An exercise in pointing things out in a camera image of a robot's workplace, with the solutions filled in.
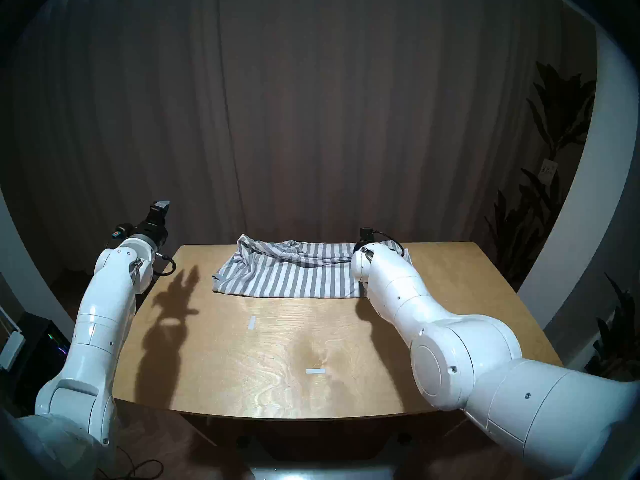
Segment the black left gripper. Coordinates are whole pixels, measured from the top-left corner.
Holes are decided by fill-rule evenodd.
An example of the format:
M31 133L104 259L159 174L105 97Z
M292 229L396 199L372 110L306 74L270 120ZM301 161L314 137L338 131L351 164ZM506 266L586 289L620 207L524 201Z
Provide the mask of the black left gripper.
M145 236L151 240L156 248L161 248L168 237L166 215L170 201L155 201L149 209L146 218L133 228L131 237Z

